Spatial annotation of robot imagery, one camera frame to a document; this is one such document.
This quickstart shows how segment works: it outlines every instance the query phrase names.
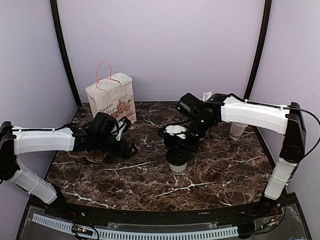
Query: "brown marble surface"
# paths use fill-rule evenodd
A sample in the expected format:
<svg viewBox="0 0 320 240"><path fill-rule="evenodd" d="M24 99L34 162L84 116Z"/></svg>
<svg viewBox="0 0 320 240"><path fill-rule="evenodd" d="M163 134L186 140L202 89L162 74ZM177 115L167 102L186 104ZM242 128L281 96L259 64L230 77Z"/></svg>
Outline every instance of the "brown marble surface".
<svg viewBox="0 0 320 240"><path fill-rule="evenodd" d="M124 134L138 147L130 159L109 156L101 164L58 152L46 180L58 185L70 203L121 210L181 211L256 202L272 173L251 127L239 141L229 138L230 124L211 130L185 175L174 175L158 127L184 120L173 102L136 103L137 122ZM92 120L83 105L75 123Z"/></svg>

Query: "bag handle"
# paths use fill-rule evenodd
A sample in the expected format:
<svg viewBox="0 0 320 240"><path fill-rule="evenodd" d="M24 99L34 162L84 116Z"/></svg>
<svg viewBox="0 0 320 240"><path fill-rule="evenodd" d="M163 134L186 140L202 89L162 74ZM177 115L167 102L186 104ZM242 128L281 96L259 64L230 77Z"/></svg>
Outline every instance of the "bag handle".
<svg viewBox="0 0 320 240"><path fill-rule="evenodd" d="M100 67L102 64L108 64L108 65L109 65L109 67L110 67L110 78L108 78L108 77L98 78L98 69L99 69L99 67ZM106 61L100 62L100 64L96 67L95 77L96 77L96 82L95 82L96 88L99 89L99 90L101 90L101 91L104 91L104 92L107 92L107 91L98 87L99 81L102 80L102 79L109 79L109 80L111 80L111 81L118 82L118 83L121 85L121 82L119 82L118 80L112 79L112 67L111 67L111 65L110 65L108 62L106 62Z"/></svg>

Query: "black vertical post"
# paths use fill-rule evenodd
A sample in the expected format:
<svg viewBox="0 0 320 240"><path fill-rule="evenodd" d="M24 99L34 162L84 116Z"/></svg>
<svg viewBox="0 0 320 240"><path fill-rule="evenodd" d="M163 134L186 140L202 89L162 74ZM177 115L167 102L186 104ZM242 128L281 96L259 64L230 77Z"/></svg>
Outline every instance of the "black vertical post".
<svg viewBox="0 0 320 240"><path fill-rule="evenodd" d="M265 2L264 2L264 10L263 10L263 17L262 17L258 45L256 47L249 81L248 81L248 84L246 86L246 90L244 93L244 97L243 97L244 99L250 98L250 95L251 95L251 92L254 87L256 77L257 77L258 68L259 68L262 52L263 52L264 45L265 45L266 35L267 35L269 17L270 17L270 12L271 12L271 3L272 3L272 0L265 0Z"/></svg>
<svg viewBox="0 0 320 240"><path fill-rule="evenodd" d="M66 49L66 45L65 45L65 40L64 40L64 36L63 36L62 28L61 28L60 18L59 18L59 10L58 10L57 0L50 0L50 4L51 4L51 12L52 12L53 24L54 24L54 28L55 28L55 34L56 34L56 38L58 41L65 73L68 78L69 85L70 85L75 103L76 103L77 107L80 107L82 103L81 103L81 99L80 99L80 96L79 96L79 93L77 90L74 76L71 71L71 66L70 66L70 62L69 62L69 58L68 58L68 54L67 54L67 49Z"/></svg>

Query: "white paper bag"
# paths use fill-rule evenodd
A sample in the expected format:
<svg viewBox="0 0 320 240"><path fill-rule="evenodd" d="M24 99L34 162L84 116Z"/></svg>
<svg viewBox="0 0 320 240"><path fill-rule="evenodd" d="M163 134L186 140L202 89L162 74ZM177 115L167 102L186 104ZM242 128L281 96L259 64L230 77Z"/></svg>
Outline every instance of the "white paper bag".
<svg viewBox="0 0 320 240"><path fill-rule="evenodd" d="M132 78L124 73L112 75L110 65L110 77L98 78L98 69L103 63L109 65L107 62L100 63L96 68L96 83L85 89L93 117L103 112L117 120L127 117L131 123L135 123L137 116Z"/></svg>

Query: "white wall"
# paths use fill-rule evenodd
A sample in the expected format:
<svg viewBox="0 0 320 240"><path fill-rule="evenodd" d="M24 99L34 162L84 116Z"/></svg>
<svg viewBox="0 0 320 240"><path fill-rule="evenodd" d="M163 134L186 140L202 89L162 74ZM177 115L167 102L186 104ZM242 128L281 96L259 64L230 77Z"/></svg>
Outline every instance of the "white wall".
<svg viewBox="0 0 320 240"><path fill-rule="evenodd" d="M75 111L50 1L0 0L0 124L58 127ZM19 158L44 177L52 156L44 152ZM12 183L0 185L0 239L16 239L28 198Z"/></svg>
<svg viewBox="0 0 320 240"><path fill-rule="evenodd" d="M298 102L320 117L320 1L274 0L265 47L252 100L290 104ZM306 148L319 137L319 126L307 114ZM262 132L277 159L283 137ZM296 192L313 239L320 236L320 147L298 168L288 190Z"/></svg>
<svg viewBox="0 0 320 240"><path fill-rule="evenodd" d="M137 101L186 92L245 93L264 0L60 0L64 39L82 102L102 61L133 78ZM109 76L104 66L100 77Z"/></svg>

